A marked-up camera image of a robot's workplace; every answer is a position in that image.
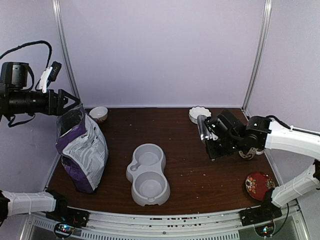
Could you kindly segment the metal food scoop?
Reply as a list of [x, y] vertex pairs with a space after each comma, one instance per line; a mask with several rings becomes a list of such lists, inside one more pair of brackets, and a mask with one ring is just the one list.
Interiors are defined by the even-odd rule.
[[207, 116], [200, 114], [197, 116], [197, 128], [202, 143], [206, 143], [208, 140], [216, 141], [218, 137], [209, 131], [208, 127], [205, 125], [205, 120]]

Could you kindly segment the purple puppy food bag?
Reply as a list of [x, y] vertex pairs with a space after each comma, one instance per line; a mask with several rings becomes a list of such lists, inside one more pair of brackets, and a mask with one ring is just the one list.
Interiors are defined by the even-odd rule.
[[61, 163], [79, 192], [93, 194], [98, 188], [109, 156], [107, 142], [99, 125], [80, 104], [81, 122], [63, 135], [56, 130], [55, 147]]

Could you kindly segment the grey double pet bowl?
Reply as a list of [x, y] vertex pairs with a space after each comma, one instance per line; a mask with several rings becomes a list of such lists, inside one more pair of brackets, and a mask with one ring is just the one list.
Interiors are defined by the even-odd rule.
[[126, 168], [131, 183], [131, 196], [140, 206], [163, 205], [171, 189], [165, 177], [166, 156], [161, 147], [153, 143], [139, 145]]

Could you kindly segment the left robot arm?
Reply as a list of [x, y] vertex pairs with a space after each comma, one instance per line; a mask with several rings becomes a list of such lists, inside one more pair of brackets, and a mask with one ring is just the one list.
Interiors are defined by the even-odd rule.
[[[18, 126], [14, 122], [16, 115], [28, 114], [32, 118], [36, 113], [48, 116], [61, 116], [77, 107], [80, 100], [63, 89], [58, 92], [43, 86], [41, 90], [27, 88], [28, 76], [34, 73], [28, 63], [4, 62], [0, 72], [0, 115], [8, 120], [10, 128]], [[40, 193], [0, 192], [0, 221], [10, 216], [48, 212], [61, 222], [72, 218], [66, 198], [56, 191]]]

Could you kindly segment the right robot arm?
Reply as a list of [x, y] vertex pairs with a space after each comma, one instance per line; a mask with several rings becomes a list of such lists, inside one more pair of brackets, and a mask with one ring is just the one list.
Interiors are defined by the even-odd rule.
[[239, 153], [251, 159], [258, 151], [283, 150], [314, 158], [300, 175], [284, 185], [268, 190], [256, 210], [259, 220], [268, 220], [276, 208], [320, 187], [320, 134], [289, 126], [274, 115], [252, 116], [243, 124], [230, 111], [223, 110], [215, 117], [197, 117], [200, 138], [210, 159]]

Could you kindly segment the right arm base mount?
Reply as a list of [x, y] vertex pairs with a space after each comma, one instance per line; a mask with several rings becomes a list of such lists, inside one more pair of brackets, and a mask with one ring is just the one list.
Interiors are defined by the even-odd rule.
[[282, 215], [280, 208], [263, 206], [248, 207], [239, 212], [242, 226], [253, 226], [255, 233], [262, 238], [271, 237], [276, 232], [275, 219], [280, 218]]

